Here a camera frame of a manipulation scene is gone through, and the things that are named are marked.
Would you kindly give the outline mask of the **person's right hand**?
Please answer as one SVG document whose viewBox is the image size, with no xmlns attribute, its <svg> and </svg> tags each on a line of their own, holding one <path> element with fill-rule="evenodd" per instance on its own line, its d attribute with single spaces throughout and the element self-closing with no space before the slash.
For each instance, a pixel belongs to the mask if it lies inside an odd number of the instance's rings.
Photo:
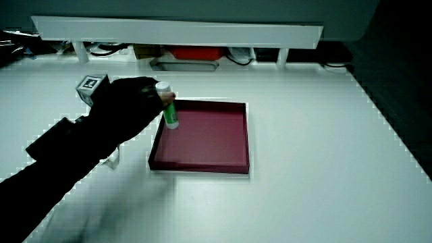
<svg viewBox="0 0 432 243">
<path fill-rule="evenodd" d="M 79 122 L 78 134 L 86 140 L 121 144 L 135 137 L 164 108 L 172 104 L 172 91 L 157 91 L 154 78 L 122 78 L 113 81 Z"/>
</svg>

